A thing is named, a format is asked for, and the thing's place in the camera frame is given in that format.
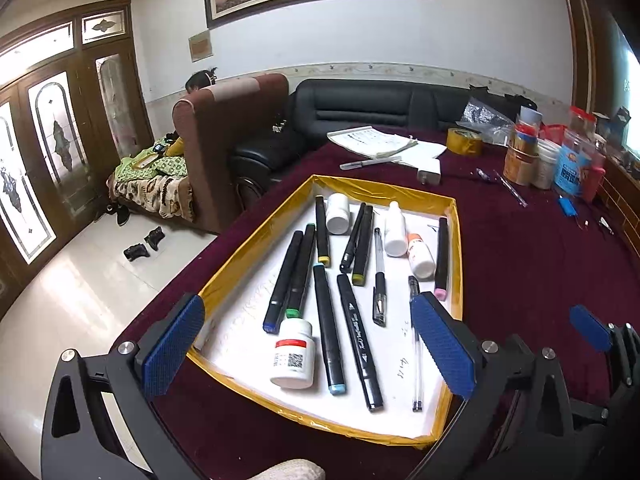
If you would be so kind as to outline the white gloved right hand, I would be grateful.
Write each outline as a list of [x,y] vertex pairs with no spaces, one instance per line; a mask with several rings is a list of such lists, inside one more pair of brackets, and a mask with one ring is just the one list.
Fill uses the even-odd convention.
[[250,480],[324,480],[326,472],[310,460],[296,458],[274,465]]

